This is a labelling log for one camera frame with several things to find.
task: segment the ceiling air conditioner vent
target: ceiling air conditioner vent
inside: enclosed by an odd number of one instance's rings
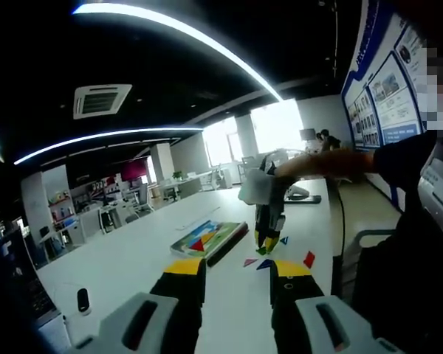
[[[131,85],[84,86],[75,90],[74,119],[116,114]]]

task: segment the potted plant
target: potted plant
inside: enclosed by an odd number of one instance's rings
[[[174,178],[174,180],[176,181],[181,181],[182,180],[182,171],[176,171],[172,174],[172,178]]]

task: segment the ceiling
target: ceiling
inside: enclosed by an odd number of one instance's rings
[[[218,52],[161,24],[126,15],[71,15],[83,1],[57,1],[51,7],[49,2],[23,2],[2,9],[7,20],[0,31],[0,155],[6,165],[80,136],[182,125],[262,89]],[[280,91],[284,99],[300,99],[340,93],[356,43],[361,1],[337,0],[337,30],[333,0],[296,1],[295,6],[290,0],[119,3],[155,10],[197,28],[236,53],[272,86],[302,79],[298,86]],[[108,83],[133,86],[120,111],[74,120],[75,89]],[[275,98],[267,94],[228,112],[203,116],[206,119],[197,126],[272,102]],[[20,164],[19,173],[80,150],[188,135],[138,133],[80,142]],[[106,163],[130,159],[147,145],[122,147],[123,153],[115,153],[118,147],[107,149]]]

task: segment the desk monitor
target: desk monitor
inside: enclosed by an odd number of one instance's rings
[[[315,135],[315,129],[302,129],[299,131],[301,133],[301,139],[305,141],[315,140],[317,136]]]

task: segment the red piece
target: red piece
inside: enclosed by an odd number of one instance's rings
[[[194,251],[202,251],[204,252],[204,244],[202,243],[202,239],[195,242],[192,246],[189,247],[189,249],[193,249]]]
[[[307,268],[310,269],[313,266],[314,260],[315,255],[309,251],[309,253],[307,253],[307,257],[305,257],[305,260],[303,260],[303,264],[305,264]]]

